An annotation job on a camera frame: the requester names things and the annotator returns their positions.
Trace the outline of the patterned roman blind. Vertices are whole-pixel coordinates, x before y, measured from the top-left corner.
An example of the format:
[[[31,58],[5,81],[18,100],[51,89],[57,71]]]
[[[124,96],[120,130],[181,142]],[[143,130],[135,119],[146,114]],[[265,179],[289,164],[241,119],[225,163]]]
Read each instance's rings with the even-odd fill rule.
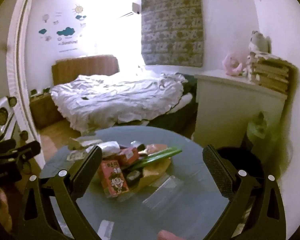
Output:
[[[146,65],[201,67],[201,0],[141,0],[141,55]]]

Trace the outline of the white dresser cabinet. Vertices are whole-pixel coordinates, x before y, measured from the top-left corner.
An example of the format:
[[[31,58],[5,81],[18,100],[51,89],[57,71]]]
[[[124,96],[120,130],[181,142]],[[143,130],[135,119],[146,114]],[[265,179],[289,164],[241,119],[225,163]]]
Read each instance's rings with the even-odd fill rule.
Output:
[[[286,95],[220,69],[200,72],[195,78],[198,111],[193,139],[200,146],[240,146],[248,122],[260,112],[268,124],[279,123]]]

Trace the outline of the green plastic wrapper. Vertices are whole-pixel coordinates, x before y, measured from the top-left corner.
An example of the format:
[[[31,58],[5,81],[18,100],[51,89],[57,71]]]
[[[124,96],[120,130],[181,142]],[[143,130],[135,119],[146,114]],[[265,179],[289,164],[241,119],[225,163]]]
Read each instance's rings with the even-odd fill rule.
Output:
[[[146,167],[149,164],[154,164],[158,161],[161,161],[162,159],[167,159],[172,156],[175,156],[179,153],[181,153],[182,150],[176,147],[169,147],[162,151],[152,153],[148,155],[147,157],[141,158],[136,163],[125,167],[124,170],[137,170],[143,167]]]

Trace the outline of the air conditioner unit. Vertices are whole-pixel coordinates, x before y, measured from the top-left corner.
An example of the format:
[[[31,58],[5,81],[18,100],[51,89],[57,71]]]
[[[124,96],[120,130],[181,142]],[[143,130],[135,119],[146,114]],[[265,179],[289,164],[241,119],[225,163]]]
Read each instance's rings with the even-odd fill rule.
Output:
[[[141,14],[141,5],[132,2],[129,7],[129,10],[125,12],[121,17],[129,17],[129,16],[139,15],[139,14]]]

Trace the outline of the black trash bin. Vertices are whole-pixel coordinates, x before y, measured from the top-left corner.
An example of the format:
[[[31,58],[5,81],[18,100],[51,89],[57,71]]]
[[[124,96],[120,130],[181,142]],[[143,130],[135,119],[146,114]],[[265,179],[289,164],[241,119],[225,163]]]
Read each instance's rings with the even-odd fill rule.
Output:
[[[244,170],[249,176],[255,178],[260,186],[264,184],[263,165],[250,151],[238,147],[221,147],[217,152],[222,158],[230,161],[237,171]]]

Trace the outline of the grey plush toy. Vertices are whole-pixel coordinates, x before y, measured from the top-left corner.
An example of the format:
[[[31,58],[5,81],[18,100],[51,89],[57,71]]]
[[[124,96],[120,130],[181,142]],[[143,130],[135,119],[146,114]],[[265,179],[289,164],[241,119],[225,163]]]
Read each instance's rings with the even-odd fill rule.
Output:
[[[249,51],[261,51],[270,53],[270,38],[265,37],[261,32],[253,30],[249,42]]]

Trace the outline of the red milk carton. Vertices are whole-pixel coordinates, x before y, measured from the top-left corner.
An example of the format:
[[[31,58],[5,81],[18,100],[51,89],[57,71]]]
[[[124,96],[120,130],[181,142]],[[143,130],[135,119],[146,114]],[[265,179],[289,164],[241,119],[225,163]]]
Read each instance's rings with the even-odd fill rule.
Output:
[[[130,166],[139,159],[138,149],[135,147],[124,148],[115,155],[120,166]]]
[[[129,191],[117,160],[101,161],[97,173],[107,198],[115,198]]]

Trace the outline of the clear plastic bag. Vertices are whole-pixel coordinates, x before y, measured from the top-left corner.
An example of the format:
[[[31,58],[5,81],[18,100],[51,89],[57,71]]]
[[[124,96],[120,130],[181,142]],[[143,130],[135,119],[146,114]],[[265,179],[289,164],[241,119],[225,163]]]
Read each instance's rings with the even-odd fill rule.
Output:
[[[167,177],[142,203],[153,212],[161,212],[173,205],[181,196],[184,182],[176,176]]]

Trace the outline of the stack of books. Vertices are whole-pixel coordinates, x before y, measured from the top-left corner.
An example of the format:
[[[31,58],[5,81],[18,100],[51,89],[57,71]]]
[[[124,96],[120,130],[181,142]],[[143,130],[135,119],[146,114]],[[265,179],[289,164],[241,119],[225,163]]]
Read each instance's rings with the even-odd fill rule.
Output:
[[[250,82],[276,92],[287,94],[290,65],[279,57],[252,51],[247,59],[247,78]]]

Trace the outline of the wooden headboard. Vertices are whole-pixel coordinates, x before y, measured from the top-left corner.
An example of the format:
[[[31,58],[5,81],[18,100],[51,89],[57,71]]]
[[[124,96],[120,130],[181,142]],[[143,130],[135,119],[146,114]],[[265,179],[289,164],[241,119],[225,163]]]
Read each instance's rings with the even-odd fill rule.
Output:
[[[113,55],[97,55],[58,60],[51,67],[53,84],[74,81],[79,75],[111,76],[119,72],[119,63]]]

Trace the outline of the pink plush toy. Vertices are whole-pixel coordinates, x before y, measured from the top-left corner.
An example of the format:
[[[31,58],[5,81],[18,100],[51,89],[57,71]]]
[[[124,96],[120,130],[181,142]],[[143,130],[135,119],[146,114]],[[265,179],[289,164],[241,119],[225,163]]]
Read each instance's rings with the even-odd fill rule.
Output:
[[[228,76],[239,76],[243,71],[243,64],[239,63],[237,57],[232,53],[226,55],[225,59],[222,61],[222,65]]]

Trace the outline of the orange snack bag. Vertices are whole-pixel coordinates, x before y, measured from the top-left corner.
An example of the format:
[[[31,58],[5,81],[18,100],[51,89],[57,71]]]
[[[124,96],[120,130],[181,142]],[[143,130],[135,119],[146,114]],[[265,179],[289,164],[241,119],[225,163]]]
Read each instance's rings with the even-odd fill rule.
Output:
[[[140,191],[159,179],[166,172],[170,164],[171,160],[167,158],[144,167],[142,169],[142,177],[140,178],[135,191]]]

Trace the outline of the white tissue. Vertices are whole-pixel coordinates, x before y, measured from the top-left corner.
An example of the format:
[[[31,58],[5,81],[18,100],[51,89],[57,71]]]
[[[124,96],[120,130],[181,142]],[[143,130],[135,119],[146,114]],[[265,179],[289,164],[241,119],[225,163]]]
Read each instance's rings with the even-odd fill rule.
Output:
[[[97,145],[91,145],[85,149],[85,152],[89,153],[94,146],[98,146],[102,151],[102,158],[118,154],[121,151],[119,144],[116,141],[102,142]]]

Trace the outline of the wooden nightstand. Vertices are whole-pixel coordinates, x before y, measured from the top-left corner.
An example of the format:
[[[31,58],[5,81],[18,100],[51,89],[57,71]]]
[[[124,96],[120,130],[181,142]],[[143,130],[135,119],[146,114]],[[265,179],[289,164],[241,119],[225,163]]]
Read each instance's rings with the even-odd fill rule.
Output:
[[[43,129],[63,120],[50,93],[40,94],[30,99],[30,110],[37,129]]]

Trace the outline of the red milk carton front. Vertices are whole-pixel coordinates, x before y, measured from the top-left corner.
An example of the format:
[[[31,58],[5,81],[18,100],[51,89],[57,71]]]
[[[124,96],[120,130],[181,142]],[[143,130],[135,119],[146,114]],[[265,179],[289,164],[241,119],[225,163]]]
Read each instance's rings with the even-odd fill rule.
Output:
[[[117,160],[101,161],[97,173],[107,198],[115,198],[129,191]]]

